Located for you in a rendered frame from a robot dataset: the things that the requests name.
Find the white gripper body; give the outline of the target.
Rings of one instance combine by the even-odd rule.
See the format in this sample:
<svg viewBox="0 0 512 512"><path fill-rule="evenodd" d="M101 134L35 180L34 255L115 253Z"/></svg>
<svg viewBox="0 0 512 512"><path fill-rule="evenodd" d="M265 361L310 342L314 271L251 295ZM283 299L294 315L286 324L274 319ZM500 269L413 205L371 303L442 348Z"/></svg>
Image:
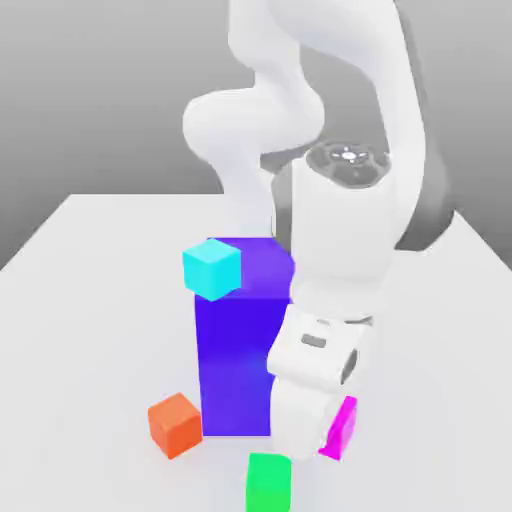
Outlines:
<svg viewBox="0 0 512 512"><path fill-rule="evenodd" d="M342 392L328 393L276 377L270 398L270 431L276 452L292 461L313 457L342 404Z"/></svg>

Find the small magenta cube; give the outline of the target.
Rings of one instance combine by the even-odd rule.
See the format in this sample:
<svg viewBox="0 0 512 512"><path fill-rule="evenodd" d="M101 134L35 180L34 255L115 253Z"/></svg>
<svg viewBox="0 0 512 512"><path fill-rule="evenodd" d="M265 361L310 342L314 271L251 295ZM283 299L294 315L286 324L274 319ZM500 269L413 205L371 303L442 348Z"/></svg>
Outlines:
<svg viewBox="0 0 512 512"><path fill-rule="evenodd" d="M329 431L325 445L318 450L320 455L340 461L351 440L357 418L358 400L347 396L340 407Z"/></svg>

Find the small green cube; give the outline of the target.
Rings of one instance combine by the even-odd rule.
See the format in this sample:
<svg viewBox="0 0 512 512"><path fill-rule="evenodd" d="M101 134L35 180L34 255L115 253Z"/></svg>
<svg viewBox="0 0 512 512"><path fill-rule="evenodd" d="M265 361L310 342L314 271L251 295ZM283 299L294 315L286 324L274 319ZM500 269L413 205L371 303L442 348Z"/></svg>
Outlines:
<svg viewBox="0 0 512 512"><path fill-rule="evenodd" d="M245 492L245 512L289 512L292 463L278 454L251 453Z"/></svg>

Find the small orange cube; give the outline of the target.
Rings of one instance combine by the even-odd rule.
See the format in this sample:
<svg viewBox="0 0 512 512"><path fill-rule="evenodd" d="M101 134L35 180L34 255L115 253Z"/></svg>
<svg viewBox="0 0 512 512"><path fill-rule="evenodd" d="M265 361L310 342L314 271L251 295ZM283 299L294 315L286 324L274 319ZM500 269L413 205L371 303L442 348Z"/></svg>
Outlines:
<svg viewBox="0 0 512 512"><path fill-rule="evenodd" d="M168 459L174 459L203 439L200 411L182 393L148 409L151 438Z"/></svg>

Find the small cyan cube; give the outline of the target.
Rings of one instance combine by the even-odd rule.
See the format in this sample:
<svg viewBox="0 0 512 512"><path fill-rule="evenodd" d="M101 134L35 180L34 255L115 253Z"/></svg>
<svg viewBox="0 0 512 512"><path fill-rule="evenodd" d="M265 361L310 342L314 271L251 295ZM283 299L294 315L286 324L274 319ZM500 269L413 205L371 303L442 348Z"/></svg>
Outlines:
<svg viewBox="0 0 512 512"><path fill-rule="evenodd" d="M241 287L241 251L210 238L182 253L185 287L216 301Z"/></svg>

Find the large blue box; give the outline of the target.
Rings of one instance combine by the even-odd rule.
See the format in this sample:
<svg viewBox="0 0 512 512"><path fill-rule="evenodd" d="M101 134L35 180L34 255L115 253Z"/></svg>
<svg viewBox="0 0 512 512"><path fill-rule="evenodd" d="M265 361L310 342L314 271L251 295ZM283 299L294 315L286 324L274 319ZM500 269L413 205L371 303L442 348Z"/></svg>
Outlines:
<svg viewBox="0 0 512 512"><path fill-rule="evenodd" d="M268 352L290 303L291 256L272 238L223 238L241 251L242 286L209 301L195 297L203 434L270 434Z"/></svg>

